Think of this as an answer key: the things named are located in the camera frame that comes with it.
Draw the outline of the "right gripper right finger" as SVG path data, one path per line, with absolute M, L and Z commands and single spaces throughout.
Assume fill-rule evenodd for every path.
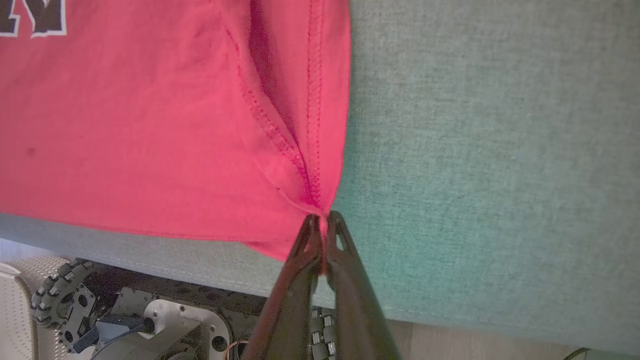
M 336 210 L 327 217 L 326 276 L 335 294 L 336 358 L 400 360 L 346 221 Z

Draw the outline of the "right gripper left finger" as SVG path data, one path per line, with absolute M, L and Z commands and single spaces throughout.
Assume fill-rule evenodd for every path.
M 263 306 L 243 360 L 306 360 L 311 299 L 322 270 L 320 217 L 307 215 Z

